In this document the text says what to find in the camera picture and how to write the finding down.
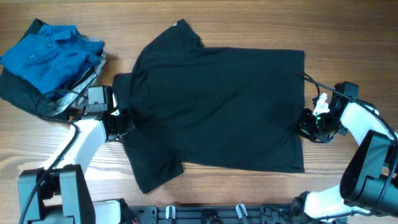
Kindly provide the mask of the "black t-shirt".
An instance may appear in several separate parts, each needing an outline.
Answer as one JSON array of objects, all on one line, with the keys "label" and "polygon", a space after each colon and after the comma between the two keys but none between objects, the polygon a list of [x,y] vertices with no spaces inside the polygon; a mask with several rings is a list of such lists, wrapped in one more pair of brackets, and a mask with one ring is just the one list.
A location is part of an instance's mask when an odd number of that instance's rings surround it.
[{"label": "black t-shirt", "polygon": [[205,47],[185,20],[161,33],[113,80],[136,125],[123,146],[140,190],[182,174],[184,162],[302,173],[304,62],[301,50]]}]

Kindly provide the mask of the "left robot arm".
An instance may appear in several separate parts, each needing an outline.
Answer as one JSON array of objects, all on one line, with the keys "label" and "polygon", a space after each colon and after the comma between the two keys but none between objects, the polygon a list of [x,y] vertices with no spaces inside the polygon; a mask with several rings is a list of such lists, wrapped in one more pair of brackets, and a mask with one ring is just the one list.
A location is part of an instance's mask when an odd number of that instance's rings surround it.
[{"label": "left robot arm", "polygon": [[134,130],[132,118],[104,112],[69,124],[70,133],[55,154],[19,176],[19,223],[137,223],[123,199],[93,202],[85,180],[96,151]]}]

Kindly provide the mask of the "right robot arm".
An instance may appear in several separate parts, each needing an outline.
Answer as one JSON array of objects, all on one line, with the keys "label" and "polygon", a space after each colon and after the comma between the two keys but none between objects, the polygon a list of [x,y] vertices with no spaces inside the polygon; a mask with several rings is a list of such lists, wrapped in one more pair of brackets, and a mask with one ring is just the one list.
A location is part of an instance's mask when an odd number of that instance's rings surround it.
[{"label": "right robot arm", "polygon": [[309,140],[323,143],[330,133],[349,131],[359,147],[339,185],[294,198],[288,212],[291,223],[336,222],[354,215],[397,216],[397,134],[372,104],[338,103],[321,114],[305,109],[298,129]]}]

